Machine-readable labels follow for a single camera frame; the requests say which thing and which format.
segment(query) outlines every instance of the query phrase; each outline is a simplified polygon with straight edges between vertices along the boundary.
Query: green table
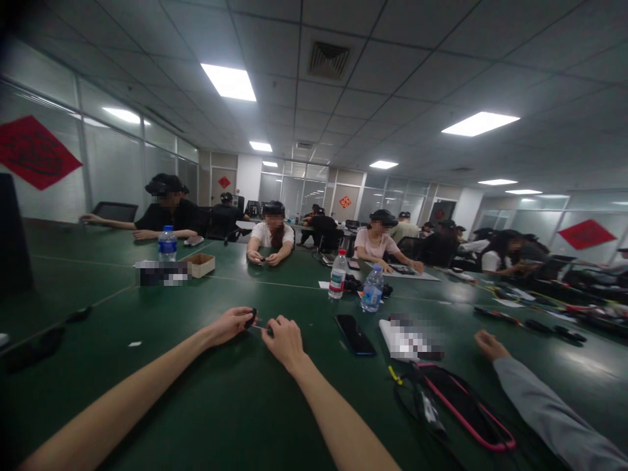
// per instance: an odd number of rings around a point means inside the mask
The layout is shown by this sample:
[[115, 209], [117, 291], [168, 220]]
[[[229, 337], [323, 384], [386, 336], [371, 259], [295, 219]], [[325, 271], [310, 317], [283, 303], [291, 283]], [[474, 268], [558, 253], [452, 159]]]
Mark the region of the green table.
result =
[[[442, 365], [473, 385], [534, 456], [536, 465], [517, 452], [521, 469], [556, 469], [558, 464], [521, 421], [491, 365], [480, 357], [473, 340], [480, 328], [496, 334], [582, 417], [628, 449], [623, 425], [628, 418], [626, 347], [588, 332], [589, 341], [579, 348], [477, 317], [472, 304], [493, 302], [492, 295], [435, 270], [430, 272], [442, 277], [440, 283], [389, 279], [392, 298], [369, 314], [348, 294], [330, 300], [318, 288], [329, 269], [305, 252], [292, 253], [276, 268], [256, 267], [246, 263], [244, 245], [207, 241], [182, 251], [216, 256], [210, 275], [183, 287], [136, 287], [131, 265], [154, 258], [154, 243], [136, 246], [128, 232], [75, 227], [66, 232], [56, 224], [29, 225], [27, 232], [37, 289], [6, 301], [14, 311], [7, 321], [2, 310], [0, 321], [10, 326], [4, 330], [18, 332], [9, 332], [14, 339], [28, 338], [77, 307], [96, 306], [87, 321], [66, 326], [63, 345], [52, 358], [3, 377], [1, 413], [11, 431], [15, 461], [119, 381], [235, 305], [256, 307], [264, 320], [279, 314], [295, 319], [307, 353], [403, 469], [422, 464], [445, 469], [449, 461], [433, 455], [416, 423], [393, 399], [387, 367], [397, 372], [409, 367], [389, 358], [377, 323], [398, 312], [440, 329]], [[366, 274], [363, 270], [359, 276]], [[65, 305], [50, 306], [59, 300]], [[520, 319], [562, 324], [539, 311], [500, 310]], [[339, 313], [358, 319], [377, 356], [356, 357], [347, 351], [334, 320]], [[133, 341], [142, 344], [129, 348]], [[442, 416], [452, 448], [468, 469], [514, 468], [508, 457], [484, 451], [448, 414]], [[296, 384], [253, 330], [195, 361], [103, 465], [164, 468], [326, 470], [334, 465]]]

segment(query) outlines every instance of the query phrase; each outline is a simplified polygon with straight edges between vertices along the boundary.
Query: gray sleeve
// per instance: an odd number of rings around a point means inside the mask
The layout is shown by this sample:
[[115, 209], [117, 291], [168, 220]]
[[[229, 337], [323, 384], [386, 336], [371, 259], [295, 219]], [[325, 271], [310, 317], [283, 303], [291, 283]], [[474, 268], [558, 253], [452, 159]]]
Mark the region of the gray sleeve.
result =
[[493, 366], [523, 420], [574, 471], [626, 471], [628, 458], [514, 358]]

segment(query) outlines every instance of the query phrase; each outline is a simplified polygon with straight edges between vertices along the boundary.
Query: ceiling light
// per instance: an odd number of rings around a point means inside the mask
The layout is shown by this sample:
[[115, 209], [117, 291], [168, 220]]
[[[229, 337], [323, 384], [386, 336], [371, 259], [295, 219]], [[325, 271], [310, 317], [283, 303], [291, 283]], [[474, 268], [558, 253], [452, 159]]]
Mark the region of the ceiling light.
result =
[[536, 190], [506, 190], [506, 193], [512, 194], [539, 194], [543, 192], [538, 192]]
[[473, 137], [478, 134], [485, 133], [486, 131], [512, 123], [518, 119], [519, 118], [514, 116], [506, 116], [505, 114], [495, 114], [481, 111], [480, 113], [474, 114], [470, 118], [460, 121], [459, 123], [454, 124], [441, 132]]
[[502, 180], [502, 179], [497, 179], [497, 180], [486, 180], [483, 182], [478, 182], [481, 184], [491, 184], [491, 185], [498, 185], [498, 184], [512, 184], [512, 183], [516, 183], [513, 180]]
[[209, 64], [201, 64], [201, 67], [220, 96], [257, 101], [249, 80], [249, 74], [246, 71]]
[[396, 164], [394, 162], [386, 162], [385, 160], [378, 160], [374, 164], [370, 164], [369, 167], [382, 168], [382, 169], [386, 170], [386, 169], [389, 169], [389, 168], [393, 168], [396, 165], [398, 165], [398, 164]]
[[253, 141], [249, 141], [249, 144], [251, 144], [251, 147], [255, 150], [263, 150], [264, 152], [272, 152], [273, 148], [270, 147], [270, 144], [268, 143], [256, 143]]
[[[137, 116], [135, 113], [131, 113], [129, 110], [121, 108], [103, 108], [103, 110], [113, 114], [115, 117], [120, 118], [121, 120], [124, 120], [126, 122], [139, 124], [139, 116]], [[150, 123], [146, 120], [144, 120], [144, 124], [146, 126], [150, 126]]]

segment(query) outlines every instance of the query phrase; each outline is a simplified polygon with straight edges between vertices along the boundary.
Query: office room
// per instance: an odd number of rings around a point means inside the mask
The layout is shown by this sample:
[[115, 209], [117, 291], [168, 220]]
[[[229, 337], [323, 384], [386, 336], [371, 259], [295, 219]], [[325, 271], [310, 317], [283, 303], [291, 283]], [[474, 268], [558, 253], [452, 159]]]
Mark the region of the office room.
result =
[[8, 469], [628, 469], [628, 2], [2, 15]]

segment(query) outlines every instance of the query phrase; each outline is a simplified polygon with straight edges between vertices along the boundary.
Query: cardboard box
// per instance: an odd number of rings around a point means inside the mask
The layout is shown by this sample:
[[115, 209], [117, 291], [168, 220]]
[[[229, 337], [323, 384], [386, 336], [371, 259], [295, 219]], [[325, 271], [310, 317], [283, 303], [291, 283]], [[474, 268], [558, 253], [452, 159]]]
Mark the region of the cardboard box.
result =
[[216, 268], [216, 258], [213, 255], [196, 254], [181, 261], [188, 262], [188, 273], [194, 278], [202, 278]]

